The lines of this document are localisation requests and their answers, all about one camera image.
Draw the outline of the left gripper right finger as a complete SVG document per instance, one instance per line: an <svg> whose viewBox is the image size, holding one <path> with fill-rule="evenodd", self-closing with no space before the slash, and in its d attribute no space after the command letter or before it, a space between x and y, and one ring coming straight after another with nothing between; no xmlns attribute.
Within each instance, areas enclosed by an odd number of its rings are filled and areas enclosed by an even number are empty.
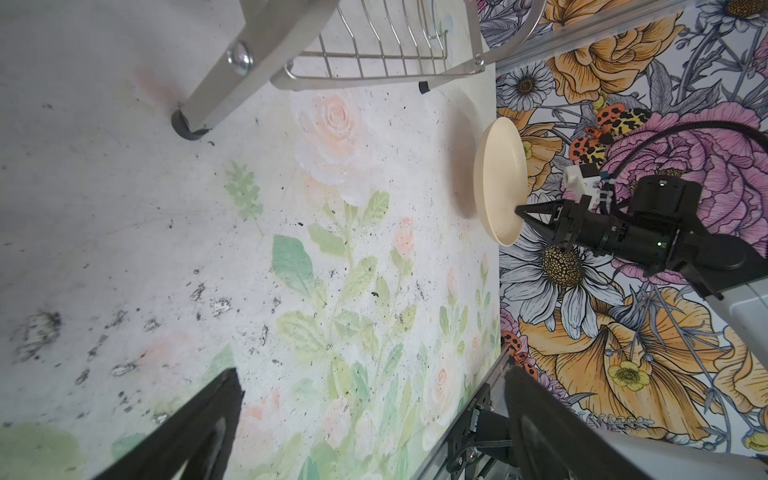
<svg viewBox="0 0 768 480"><path fill-rule="evenodd" d="M523 479L646 479L520 367L505 375L508 458Z"/></svg>

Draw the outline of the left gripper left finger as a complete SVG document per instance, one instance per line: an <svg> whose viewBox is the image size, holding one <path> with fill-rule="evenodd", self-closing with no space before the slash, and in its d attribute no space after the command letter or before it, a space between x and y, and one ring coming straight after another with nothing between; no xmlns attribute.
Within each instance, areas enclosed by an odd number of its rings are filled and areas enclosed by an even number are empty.
<svg viewBox="0 0 768 480"><path fill-rule="evenodd" d="M222 479L239 424L244 391L234 368L200 392L99 479Z"/></svg>

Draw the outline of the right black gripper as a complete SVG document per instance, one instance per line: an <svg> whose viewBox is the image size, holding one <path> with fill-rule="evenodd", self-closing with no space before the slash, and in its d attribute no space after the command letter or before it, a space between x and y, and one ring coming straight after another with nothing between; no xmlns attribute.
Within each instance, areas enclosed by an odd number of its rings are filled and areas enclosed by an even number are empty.
<svg viewBox="0 0 768 480"><path fill-rule="evenodd" d="M644 270L666 270L683 231L703 229L697 215L701 193L702 186L696 182L654 175L638 181L626 212L597 214L588 204L554 200L519 205L515 213L561 251L567 244L577 244ZM551 222L537 220L544 216Z"/></svg>

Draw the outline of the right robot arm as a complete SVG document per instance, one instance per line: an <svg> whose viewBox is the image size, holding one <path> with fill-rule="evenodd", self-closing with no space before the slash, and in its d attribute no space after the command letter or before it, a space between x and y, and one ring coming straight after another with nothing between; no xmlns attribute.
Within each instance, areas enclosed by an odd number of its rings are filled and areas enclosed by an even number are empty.
<svg viewBox="0 0 768 480"><path fill-rule="evenodd" d="M767 475L767 424L745 442L751 458L691 450L663 441L693 440L712 428L705 411L767 409L767 261L743 239L709 232L697 211L701 186L648 176L626 211L590 200L519 205L516 214L546 243L544 260L575 247L609 254L654 275L673 270L701 297L678 290L635 292L608 312L579 307L574 293L557 311L524 324L528 364L556 381L613 431L593 430L552 411L549 447L560 466L587 479L739 479Z"/></svg>

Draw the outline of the beige round plate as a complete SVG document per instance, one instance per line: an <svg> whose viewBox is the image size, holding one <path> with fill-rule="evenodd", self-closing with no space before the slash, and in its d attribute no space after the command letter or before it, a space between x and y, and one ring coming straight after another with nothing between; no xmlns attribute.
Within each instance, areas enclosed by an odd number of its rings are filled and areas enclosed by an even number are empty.
<svg viewBox="0 0 768 480"><path fill-rule="evenodd" d="M528 180L524 144L515 124L496 118L485 130L473 166L478 218L499 245L510 246L523 230L515 209L526 205Z"/></svg>

